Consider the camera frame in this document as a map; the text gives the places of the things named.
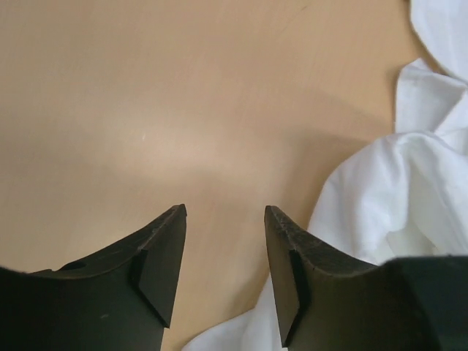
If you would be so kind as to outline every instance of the white fabric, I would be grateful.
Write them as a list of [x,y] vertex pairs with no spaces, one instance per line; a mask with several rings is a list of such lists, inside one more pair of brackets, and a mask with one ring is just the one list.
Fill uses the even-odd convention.
[[[452,77],[432,72],[422,60],[403,68],[396,133],[332,173],[308,228],[376,264],[395,256],[468,253],[468,1],[413,0],[411,18]],[[269,278],[252,311],[201,334],[183,350],[281,349]]]

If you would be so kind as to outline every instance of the towel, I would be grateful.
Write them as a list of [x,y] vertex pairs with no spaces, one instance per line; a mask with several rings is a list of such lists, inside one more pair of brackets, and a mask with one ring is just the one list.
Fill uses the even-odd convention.
[[[447,75],[423,60],[401,71],[395,134],[342,163],[308,231],[374,264],[468,253],[468,1],[412,0],[413,28]],[[271,278],[255,308],[183,351],[280,351]]]

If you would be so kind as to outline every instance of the crumpled white cloth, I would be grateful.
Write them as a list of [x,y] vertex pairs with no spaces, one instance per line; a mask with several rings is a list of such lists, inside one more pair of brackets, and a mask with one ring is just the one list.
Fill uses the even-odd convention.
[[[413,27],[449,75],[422,60],[401,71],[395,134],[326,181],[308,231],[353,257],[468,253],[468,1],[412,0]],[[256,307],[183,351],[280,351],[271,278]]]

